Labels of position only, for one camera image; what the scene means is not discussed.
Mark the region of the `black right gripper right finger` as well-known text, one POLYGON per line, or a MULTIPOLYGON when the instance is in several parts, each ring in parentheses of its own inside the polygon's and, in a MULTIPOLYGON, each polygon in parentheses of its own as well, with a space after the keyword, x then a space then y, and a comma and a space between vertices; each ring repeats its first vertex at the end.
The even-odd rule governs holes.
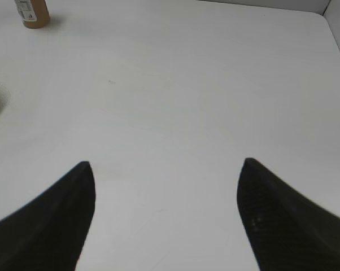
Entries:
POLYGON ((254 158, 244 160, 237 206, 260 270, 340 270, 340 217, 254 158))

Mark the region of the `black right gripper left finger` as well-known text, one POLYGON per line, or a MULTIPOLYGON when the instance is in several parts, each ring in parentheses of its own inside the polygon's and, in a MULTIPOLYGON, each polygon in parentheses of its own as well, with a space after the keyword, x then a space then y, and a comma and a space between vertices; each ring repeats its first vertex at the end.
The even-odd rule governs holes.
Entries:
POLYGON ((0 220, 0 270, 75 270, 95 199, 93 171, 82 161, 0 220))

